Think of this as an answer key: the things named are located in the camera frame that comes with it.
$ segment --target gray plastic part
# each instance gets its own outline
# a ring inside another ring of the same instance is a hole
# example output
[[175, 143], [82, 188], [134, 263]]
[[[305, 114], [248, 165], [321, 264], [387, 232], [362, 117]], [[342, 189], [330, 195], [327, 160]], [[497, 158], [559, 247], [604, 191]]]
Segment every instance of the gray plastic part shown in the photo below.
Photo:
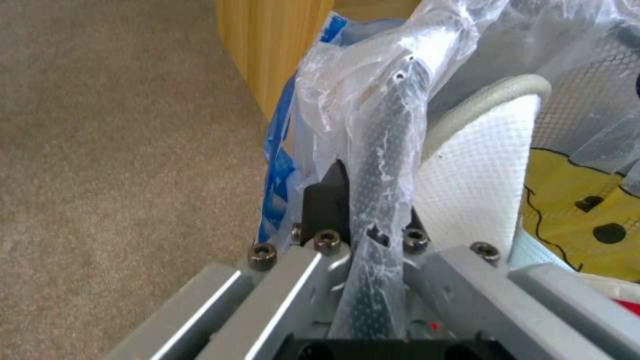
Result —
[[488, 333], [517, 359], [610, 359], [466, 247], [428, 255], [405, 281], [459, 338]]
[[291, 247], [197, 359], [271, 359], [289, 334], [311, 325], [329, 289], [328, 258]]
[[250, 278], [239, 270], [212, 263], [114, 348], [106, 359], [193, 358], [252, 288]]
[[640, 319], [553, 264], [516, 270], [509, 278], [616, 359], [640, 359]]

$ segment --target yellow printed fabric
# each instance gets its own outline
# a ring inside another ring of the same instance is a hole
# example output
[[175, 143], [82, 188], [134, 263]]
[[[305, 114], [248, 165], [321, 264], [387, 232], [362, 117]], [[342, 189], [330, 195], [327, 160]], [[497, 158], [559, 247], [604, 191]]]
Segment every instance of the yellow printed fabric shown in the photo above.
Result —
[[640, 281], [640, 199], [623, 176], [532, 149], [523, 195], [525, 230], [574, 270]]

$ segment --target hex nut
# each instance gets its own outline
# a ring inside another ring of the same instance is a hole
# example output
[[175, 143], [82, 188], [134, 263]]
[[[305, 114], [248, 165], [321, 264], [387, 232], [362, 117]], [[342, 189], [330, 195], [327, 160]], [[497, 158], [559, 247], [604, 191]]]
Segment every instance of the hex nut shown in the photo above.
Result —
[[266, 271], [273, 268], [278, 259], [276, 248], [270, 243], [257, 243], [249, 249], [247, 261], [249, 266], [258, 271]]
[[429, 246], [429, 236], [422, 229], [410, 227], [404, 230], [403, 249], [408, 254], [420, 254]]
[[314, 235], [314, 249], [323, 255], [338, 253], [340, 243], [340, 234], [334, 230], [320, 230]]
[[500, 259], [500, 252], [490, 243], [476, 241], [469, 248], [491, 265], [495, 265]]

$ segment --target wooden cabinet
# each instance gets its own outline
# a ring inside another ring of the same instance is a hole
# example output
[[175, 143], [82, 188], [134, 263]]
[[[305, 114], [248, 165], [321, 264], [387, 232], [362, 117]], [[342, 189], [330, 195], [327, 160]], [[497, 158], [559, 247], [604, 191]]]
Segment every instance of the wooden cabinet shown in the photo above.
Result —
[[218, 33], [249, 89], [271, 119], [329, 12], [370, 21], [407, 18], [419, 0], [216, 0]]

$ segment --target beige carpet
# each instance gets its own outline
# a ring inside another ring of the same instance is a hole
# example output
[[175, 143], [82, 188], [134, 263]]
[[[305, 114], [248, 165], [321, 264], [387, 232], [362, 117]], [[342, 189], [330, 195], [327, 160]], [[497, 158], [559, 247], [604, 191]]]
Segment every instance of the beige carpet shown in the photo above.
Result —
[[257, 226], [214, 0], [0, 1], [0, 358], [93, 359]]

